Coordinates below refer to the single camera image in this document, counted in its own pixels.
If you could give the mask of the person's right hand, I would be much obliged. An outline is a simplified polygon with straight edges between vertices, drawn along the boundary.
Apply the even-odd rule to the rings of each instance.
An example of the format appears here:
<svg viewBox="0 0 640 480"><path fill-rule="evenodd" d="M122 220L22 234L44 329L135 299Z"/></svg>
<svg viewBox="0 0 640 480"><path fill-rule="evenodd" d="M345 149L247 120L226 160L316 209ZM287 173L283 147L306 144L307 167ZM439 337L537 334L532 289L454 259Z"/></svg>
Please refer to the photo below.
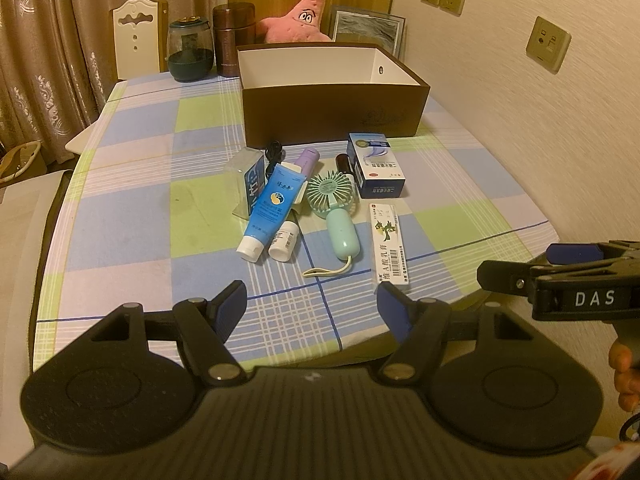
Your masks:
<svg viewBox="0 0 640 480"><path fill-rule="evenodd" d="M631 350L618 340L608 352L608 365L614 370L614 387L618 392L618 404L625 412L633 412L639 406L639 371L632 367L634 358Z"/></svg>

